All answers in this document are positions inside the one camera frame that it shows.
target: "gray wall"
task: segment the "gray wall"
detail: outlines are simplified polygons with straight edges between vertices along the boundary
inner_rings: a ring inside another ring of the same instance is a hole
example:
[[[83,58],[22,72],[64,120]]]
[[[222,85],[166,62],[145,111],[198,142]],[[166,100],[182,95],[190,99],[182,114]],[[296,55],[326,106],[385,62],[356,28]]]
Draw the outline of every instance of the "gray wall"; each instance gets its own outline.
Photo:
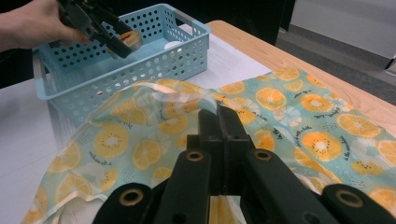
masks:
[[[296,0],[291,24],[386,58],[396,56],[396,0]]]

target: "dark background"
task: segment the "dark background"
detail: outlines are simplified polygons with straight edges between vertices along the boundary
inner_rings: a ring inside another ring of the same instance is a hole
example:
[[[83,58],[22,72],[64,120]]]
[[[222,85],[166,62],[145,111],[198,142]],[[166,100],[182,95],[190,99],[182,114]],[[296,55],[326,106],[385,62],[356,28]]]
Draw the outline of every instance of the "dark background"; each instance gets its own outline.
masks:
[[[222,20],[274,45],[279,27],[289,28],[295,0],[103,0],[114,14],[123,15],[155,4],[167,3],[196,20],[207,23]],[[3,0],[0,13],[21,7],[29,0]],[[0,88],[33,78],[32,52],[17,49],[0,62]]]

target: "cloth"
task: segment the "cloth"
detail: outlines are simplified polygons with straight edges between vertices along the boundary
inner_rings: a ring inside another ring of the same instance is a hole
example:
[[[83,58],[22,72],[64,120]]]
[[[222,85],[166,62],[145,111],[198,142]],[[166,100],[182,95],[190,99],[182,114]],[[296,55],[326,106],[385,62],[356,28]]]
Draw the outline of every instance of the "cloth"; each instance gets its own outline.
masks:
[[[56,222],[72,199],[105,200],[126,183],[155,187],[172,173],[187,134],[198,134],[198,111],[216,113],[217,102],[309,189],[344,183],[396,216],[396,139],[314,76],[284,68],[215,90],[160,79],[116,92],[50,164],[22,223]],[[211,223],[243,222],[228,197],[212,199],[211,214]]]

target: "basket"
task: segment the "basket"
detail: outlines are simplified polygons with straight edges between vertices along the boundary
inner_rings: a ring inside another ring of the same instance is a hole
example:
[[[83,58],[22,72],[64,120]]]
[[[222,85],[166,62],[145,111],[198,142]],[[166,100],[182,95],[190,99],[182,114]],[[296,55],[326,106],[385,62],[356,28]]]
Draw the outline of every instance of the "basket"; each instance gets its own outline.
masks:
[[[38,98],[49,101],[76,126],[115,91],[138,80],[184,80],[207,68],[210,29],[185,13],[159,4],[120,19],[143,39],[143,46],[126,59],[113,59],[97,41],[70,48],[45,45],[34,51]],[[110,25],[104,26],[114,34]],[[164,48],[173,41],[181,43]]]

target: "human hand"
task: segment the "human hand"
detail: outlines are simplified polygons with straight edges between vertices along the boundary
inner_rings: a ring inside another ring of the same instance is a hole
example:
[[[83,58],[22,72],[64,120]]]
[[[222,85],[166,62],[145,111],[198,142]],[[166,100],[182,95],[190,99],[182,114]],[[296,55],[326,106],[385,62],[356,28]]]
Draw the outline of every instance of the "human hand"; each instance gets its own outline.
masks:
[[[91,43],[80,31],[60,22],[56,0],[33,0],[23,7],[0,14],[0,29],[2,33],[8,33],[6,38],[2,37],[0,51],[31,49],[56,40]]]

